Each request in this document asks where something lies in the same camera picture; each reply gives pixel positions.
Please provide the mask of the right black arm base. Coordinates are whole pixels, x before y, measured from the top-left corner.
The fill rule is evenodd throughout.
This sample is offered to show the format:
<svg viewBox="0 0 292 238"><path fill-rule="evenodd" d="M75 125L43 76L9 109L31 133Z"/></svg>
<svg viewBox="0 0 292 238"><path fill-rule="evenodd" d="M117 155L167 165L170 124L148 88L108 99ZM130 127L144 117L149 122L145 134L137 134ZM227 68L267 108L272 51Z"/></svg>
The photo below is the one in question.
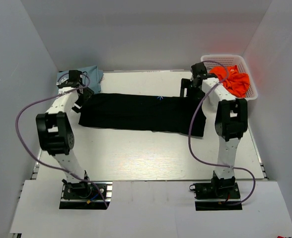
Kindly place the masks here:
<svg viewBox="0 0 292 238"><path fill-rule="evenodd" d="M194 193L196 211L242 210L241 196L235 178L198 182L189 186Z"/></svg>

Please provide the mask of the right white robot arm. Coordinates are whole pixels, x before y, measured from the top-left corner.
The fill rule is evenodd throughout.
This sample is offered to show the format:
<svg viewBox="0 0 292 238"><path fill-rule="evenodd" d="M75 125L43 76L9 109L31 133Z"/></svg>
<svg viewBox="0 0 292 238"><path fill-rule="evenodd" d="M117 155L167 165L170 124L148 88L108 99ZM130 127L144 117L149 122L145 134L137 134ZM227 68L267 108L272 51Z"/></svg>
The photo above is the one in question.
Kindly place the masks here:
<svg viewBox="0 0 292 238"><path fill-rule="evenodd" d="M188 147L190 154L198 162L215 167L212 179L214 183L211 185L211 191L214 196L222 198L228 194L229 187L234 186L235 183L236 151L248 127L247 101L245 98L235 97L224 87L223 81L229 77L229 71L224 65L216 61L212 62L226 71L226 77L220 81L216 74L208 73L205 63L206 61L202 61L191 66L192 78L182 80L180 95L184 95L185 88L190 91L191 96L197 92L204 93L190 122ZM219 136L219 154L216 164L200 160L191 148L191 133L195 117L206 98L209 98L211 104L217 109L215 130Z"/></svg>

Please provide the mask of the black t-shirt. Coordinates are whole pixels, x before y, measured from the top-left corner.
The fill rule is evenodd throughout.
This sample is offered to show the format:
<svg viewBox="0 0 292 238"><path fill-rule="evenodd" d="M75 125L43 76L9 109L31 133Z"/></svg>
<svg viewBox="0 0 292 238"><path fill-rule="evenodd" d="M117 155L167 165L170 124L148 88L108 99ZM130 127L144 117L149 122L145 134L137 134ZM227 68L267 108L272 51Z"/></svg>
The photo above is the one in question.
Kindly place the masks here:
<svg viewBox="0 0 292 238"><path fill-rule="evenodd" d="M101 93L82 106L79 125L203 137L206 117L198 103L190 97Z"/></svg>

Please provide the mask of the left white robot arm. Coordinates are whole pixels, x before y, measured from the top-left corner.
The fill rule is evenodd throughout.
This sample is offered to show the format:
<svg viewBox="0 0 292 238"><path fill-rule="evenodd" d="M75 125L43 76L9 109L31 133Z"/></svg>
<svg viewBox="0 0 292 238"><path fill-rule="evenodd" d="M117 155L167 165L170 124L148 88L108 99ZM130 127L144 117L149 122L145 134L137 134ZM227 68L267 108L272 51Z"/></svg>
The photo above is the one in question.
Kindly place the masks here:
<svg viewBox="0 0 292 238"><path fill-rule="evenodd" d="M75 192L82 198L91 195L92 185L85 169L79 164L73 151L75 138L68 114L82 106L84 94L89 88L83 82L84 73L70 70L66 79L57 82L58 95L46 112L36 116L40 147L53 157L66 175L67 183L77 183Z"/></svg>

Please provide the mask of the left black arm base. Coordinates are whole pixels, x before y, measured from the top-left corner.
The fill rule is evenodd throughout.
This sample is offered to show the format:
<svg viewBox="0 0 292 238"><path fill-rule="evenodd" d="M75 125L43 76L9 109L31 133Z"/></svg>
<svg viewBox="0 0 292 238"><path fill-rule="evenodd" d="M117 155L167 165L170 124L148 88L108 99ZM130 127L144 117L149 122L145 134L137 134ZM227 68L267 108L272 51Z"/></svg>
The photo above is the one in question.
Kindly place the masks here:
<svg viewBox="0 0 292 238"><path fill-rule="evenodd" d="M112 182L96 182L97 188L91 183L70 183L62 180L63 188L59 209L62 210L106 210L111 202Z"/></svg>

